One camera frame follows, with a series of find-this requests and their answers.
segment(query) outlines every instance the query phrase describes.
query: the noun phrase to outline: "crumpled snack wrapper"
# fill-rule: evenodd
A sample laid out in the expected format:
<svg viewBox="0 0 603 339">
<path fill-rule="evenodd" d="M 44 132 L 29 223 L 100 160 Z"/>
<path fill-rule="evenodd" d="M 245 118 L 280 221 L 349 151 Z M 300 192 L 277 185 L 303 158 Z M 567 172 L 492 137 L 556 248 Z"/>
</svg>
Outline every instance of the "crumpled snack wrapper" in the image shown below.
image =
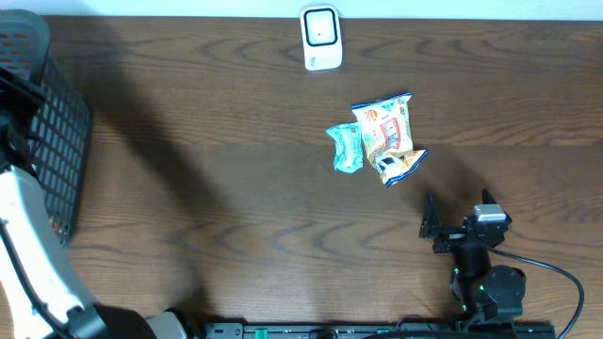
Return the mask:
<svg viewBox="0 0 603 339">
<path fill-rule="evenodd" d="M 408 176 L 428 154 L 426 150 L 413 151 L 407 105 L 412 95 L 405 92 L 351 107 L 362 126 L 368 162 L 386 187 Z"/>
<path fill-rule="evenodd" d="M 335 140 L 333 167 L 346 173 L 354 173 L 363 165 L 362 136 L 359 122 L 343 123 L 327 130 Z"/>
</svg>

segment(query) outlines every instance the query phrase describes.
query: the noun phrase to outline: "white plastic device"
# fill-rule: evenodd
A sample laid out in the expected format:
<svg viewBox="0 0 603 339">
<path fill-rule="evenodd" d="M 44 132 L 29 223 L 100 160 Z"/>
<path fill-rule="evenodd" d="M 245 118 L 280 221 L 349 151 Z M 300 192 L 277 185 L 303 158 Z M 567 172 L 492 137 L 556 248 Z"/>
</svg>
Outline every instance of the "white plastic device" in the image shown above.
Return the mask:
<svg viewBox="0 0 603 339">
<path fill-rule="evenodd" d="M 19 168 L 0 173 L 0 222 L 17 252 L 33 292 L 57 323 L 69 321 L 74 307 L 86 309 L 98 300 L 75 274 L 67 251 L 49 225 L 44 193 L 36 178 Z M 8 252 L 0 241 L 0 282 L 6 292 L 16 339 L 46 338 L 50 326 L 32 310 Z M 157 339 L 186 339 L 188 335 L 172 312 L 147 319 Z"/>
<path fill-rule="evenodd" d="M 343 45 L 339 14 L 332 6 L 316 6 L 301 12 L 303 58 L 308 71 L 339 67 L 343 60 Z"/>
</svg>

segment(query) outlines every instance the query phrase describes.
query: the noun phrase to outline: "teal snack wrapper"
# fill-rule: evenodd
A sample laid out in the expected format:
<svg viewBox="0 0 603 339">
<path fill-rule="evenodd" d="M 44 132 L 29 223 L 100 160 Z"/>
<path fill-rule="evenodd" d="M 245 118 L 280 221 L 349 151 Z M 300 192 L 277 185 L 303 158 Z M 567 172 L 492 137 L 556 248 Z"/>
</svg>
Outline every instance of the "teal snack wrapper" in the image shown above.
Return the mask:
<svg viewBox="0 0 603 339">
<path fill-rule="evenodd" d="M 327 134 L 335 140 L 335 170 L 354 173 L 363 166 L 362 129 L 359 122 L 333 126 L 327 130 Z"/>
</svg>

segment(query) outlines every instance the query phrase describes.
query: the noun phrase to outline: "black wire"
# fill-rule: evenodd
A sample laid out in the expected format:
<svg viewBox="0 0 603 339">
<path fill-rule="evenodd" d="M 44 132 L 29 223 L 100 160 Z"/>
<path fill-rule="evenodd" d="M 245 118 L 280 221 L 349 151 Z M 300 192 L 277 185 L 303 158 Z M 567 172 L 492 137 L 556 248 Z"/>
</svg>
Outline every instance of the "black wire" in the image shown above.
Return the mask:
<svg viewBox="0 0 603 339">
<path fill-rule="evenodd" d="M 403 323 L 405 323 L 406 321 L 408 321 L 409 318 L 420 318 L 421 320 L 423 320 L 423 322 L 425 323 L 425 325 L 427 325 L 427 327 L 430 329 L 430 331 L 433 331 L 433 327 L 432 325 L 430 325 L 430 323 L 427 322 L 427 319 L 423 316 L 423 315 L 405 315 L 404 318 L 402 318 L 398 324 L 396 324 L 396 331 L 400 330 L 400 326 L 402 326 Z"/>
<path fill-rule="evenodd" d="M 456 273 L 456 267 L 453 266 L 452 267 L 452 272 L 450 272 L 450 291 L 452 291 L 452 296 L 455 299 L 461 301 L 461 297 L 459 297 L 459 293 L 456 291 L 456 284 L 455 284 L 456 275 L 457 275 L 457 273 Z"/>
<path fill-rule="evenodd" d="M 514 336 L 488 333 L 463 333 L 455 331 L 395 331 L 372 334 L 363 339 L 389 338 L 446 338 L 446 339 L 512 339 Z"/>
<path fill-rule="evenodd" d="M 50 328 L 58 334 L 63 339 L 75 339 L 74 336 L 70 335 L 67 330 L 65 330 L 61 324 L 57 323 L 55 318 L 48 312 L 46 309 L 46 305 L 40 300 L 36 292 L 34 292 L 29 280 L 25 276 L 23 271 L 23 267 L 21 266 L 21 262 L 19 261 L 19 257 L 17 256 L 17 252 L 14 249 L 12 242 L 10 241 L 10 237 L 8 235 L 6 225 L 4 222 L 0 220 L 0 236 L 2 237 L 2 242 L 4 243 L 4 247 L 7 249 L 8 258 L 10 258 L 10 263 L 17 274 L 17 278 L 19 279 L 19 283 L 21 283 L 21 287 L 23 288 L 29 302 L 31 302 L 31 307 L 34 308 L 40 315 L 40 317 L 50 326 Z"/>
<path fill-rule="evenodd" d="M 565 329 L 563 329 L 561 334 L 559 334 L 559 336 L 557 337 L 557 339 L 563 339 L 565 337 L 565 335 L 567 335 L 567 333 L 569 333 L 572 330 L 574 325 L 576 325 L 576 322 L 578 321 L 578 318 L 580 317 L 580 313 L 582 312 L 582 308 L 584 307 L 584 288 L 582 288 L 582 284 L 580 283 L 578 278 L 574 277 L 571 273 L 569 273 L 561 268 L 558 268 L 553 265 L 549 265 L 547 263 L 543 263 L 543 262 L 539 262 L 537 260 L 533 260 L 530 258 L 511 254 L 511 253 L 508 253 L 508 252 L 502 251 L 502 250 L 495 250 L 482 242 L 480 242 L 480 246 L 486 250 L 491 251 L 494 254 L 498 254 L 498 255 L 501 255 L 501 256 L 504 256 L 507 258 L 511 258 L 511 259 L 520 261 L 520 262 L 524 262 L 524 263 L 528 263 L 528 264 L 532 264 L 532 265 L 536 265 L 539 267 L 550 269 L 553 272 L 557 272 L 557 273 L 563 275 L 564 277 L 571 280 L 572 283 L 574 283 L 576 285 L 576 287 L 578 288 L 578 293 L 579 293 L 578 307 L 576 307 L 576 311 L 574 312 L 572 319 L 569 321 L 567 326 L 565 326 Z"/>
</svg>

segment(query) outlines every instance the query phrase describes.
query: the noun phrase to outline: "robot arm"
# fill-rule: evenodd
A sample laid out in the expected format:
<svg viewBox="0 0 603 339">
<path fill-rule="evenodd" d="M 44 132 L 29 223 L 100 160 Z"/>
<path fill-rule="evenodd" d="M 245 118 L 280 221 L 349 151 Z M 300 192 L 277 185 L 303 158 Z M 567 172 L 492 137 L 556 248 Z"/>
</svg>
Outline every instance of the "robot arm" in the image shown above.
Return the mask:
<svg viewBox="0 0 603 339">
<path fill-rule="evenodd" d="M 104 306 L 53 233 L 28 144 L 41 90 L 0 68 L 0 280 L 15 338 L 187 338 L 172 312 L 146 321 Z"/>
</svg>

